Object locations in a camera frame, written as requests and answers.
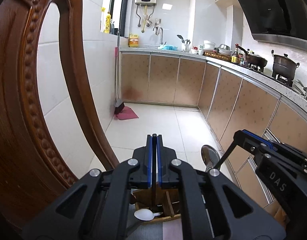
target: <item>countertop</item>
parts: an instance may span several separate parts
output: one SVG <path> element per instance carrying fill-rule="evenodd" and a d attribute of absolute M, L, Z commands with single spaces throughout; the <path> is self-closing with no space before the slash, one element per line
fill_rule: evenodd
<path fill-rule="evenodd" d="M 181 51 L 173 51 L 173 50 L 149 49 L 149 48 L 129 48 L 129 47 L 120 47 L 119 50 L 121 52 L 146 52 L 146 53 L 157 53 L 157 54 L 170 54 L 170 55 L 176 55 L 176 56 L 182 56 L 182 57 L 203 59 L 208 62 L 216 63 L 218 65 L 236 70 L 246 76 L 254 78 L 255 80 L 269 86 L 270 88 L 276 90 L 280 94 L 287 97 L 289 100 L 293 101 L 296 105 L 298 105 L 301 109 L 303 109 L 307 113 L 307 101 L 303 98 L 302 95 L 296 93 L 291 88 L 288 88 L 276 82 L 275 80 L 271 79 L 268 76 L 265 76 L 263 74 L 252 71 L 250 69 L 235 65 L 233 63 L 219 60 L 219 59 L 212 58 L 212 57 L 206 57 L 206 56 L 201 56 L 197 54 L 181 52 Z"/>

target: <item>cooking pot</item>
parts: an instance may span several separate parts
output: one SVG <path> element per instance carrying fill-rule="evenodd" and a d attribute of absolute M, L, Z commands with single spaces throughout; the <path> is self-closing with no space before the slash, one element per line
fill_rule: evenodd
<path fill-rule="evenodd" d="M 236 47 L 238 47 L 245 53 L 246 61 L 248 63 L 258 66 L 260 68 L 264 68 L 267 65 L 268 61 L 265 58 L 255 54 L 248 54 L 248 52 L 244 48 L 240 47 L 238 44 L 236 45 Z"/>
<path fill-rule="evenodd" d="M 296 68 L 298 68 L 300 64 L 293 62 L 288 58 L 287 54 L 284 54 L 284 56 L 274 55 L 274 50 L 271 51 L 271 54 L 274 58 L 273 74 L 283 76 L 292 81 L 295 78 Z"/>

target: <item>wooden chair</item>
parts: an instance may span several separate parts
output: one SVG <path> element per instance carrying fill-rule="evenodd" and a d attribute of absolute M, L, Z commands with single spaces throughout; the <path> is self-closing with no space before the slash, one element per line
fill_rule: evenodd
<path fill-rule="evenodd" d="M 38 38 L 51 2 L 60 11 L 60 58 L 82 131 L 107 170 L 119 164 L 89 86 L 82 0 L 4 0 L 0 5 L 0 211 L 18 228 L 77 180 L 52 141 L 39 102 Z"/>

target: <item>white bowl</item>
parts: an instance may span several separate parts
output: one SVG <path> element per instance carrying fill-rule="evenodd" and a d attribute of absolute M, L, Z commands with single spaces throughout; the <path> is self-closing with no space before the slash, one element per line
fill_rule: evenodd
<path fill-rule="evenodd" d="M 206 46 L 206 45 L 212 45 L 212 46 L 214 46 L 214 48 L 215 48 L 215 43 L 214 42 L 212 42 L 212 41 L 204 41 L 204 45 Z"/>
<path fill-rule="evenodd" d="M 214 45 L 205 44 L 204 49 L 209 49 L 209 50 L 212 49 L 212 50 L 214 50 L 215 46 Z"/>
<path fill-rule="evenodd" d="M 232 53 L 232 50 L 227 50 L 227 49 L 222 49 L 222 48 L 218 48 L 218 49 L 221 54 L 231 55 Z"/>

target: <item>cabinet door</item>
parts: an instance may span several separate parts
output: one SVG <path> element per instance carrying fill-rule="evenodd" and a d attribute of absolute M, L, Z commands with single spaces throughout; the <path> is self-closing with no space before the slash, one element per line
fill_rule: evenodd
<path fill-rule="evenodd" d="M 269 202 L 254 169 L 250 165 L 250 162 L 252 162 L 252 160 L 249 159 L 239 170 L 236 175 L 237 180 L 239 181 L 240 187 L 244 193 L 246 193 L 259 206 L 266 207 Z"/>
<path fill-rule="evenodd" d="M 259 136 L 265 132 L 277 106 L 278 99 L 256 85 L 243 80 L 233 113 L 220 140 L 226 151 L 234 133 L 247 129 Z"/>
<path fill-rule="evenodd" d="M 147 101 L 150 55 L 122 54 L 121 89 L 125 100 Z"/>
<path fill-rule="evenodd" d="M 180 59 L 175 94 L 176 104 L 197 105 L 206 63 L 191 59 Z"/>
<path fill-rule="evenodd" d="M 269 130 L 281 142 L 307 153 L 307 122 L 282 101 L 279 102 Z"/>
<path fill-rule="evenodd" d="M 249 158 L 249 156 L 250 156 L 250 153 L 247 152 L 246 150 L 240 148 L 239 146 L 237 146 L 232 151 L 232 153 L 228 157 L 228 160 L 229 160 L 230 165 L 233 168 L 235 174 L 244 165 L 244 163 Z"/>
<path fill-rule="evenodd" d="M 234 108 L 242 78 L 220 70 L 218 85 L 208 116 L 208 123 L 218 140 L 221 139 Z"/>
<path fill-rule="evenodd" d="M 208 63 L 206 64 L 204 83 L 201 89 L 200 98 L 198 102 L 198 106 L 205 118 L 207 118 L 209 108 L 212 103 L 212 97 L 215 92 L 219 71 L 220 69 L 218 67 L 210 65 Z"/>
<path fill-rule="evenodd" d="M 178 64 L 178 57 L 151 56 L 148 101 L 173 103 Z"/>

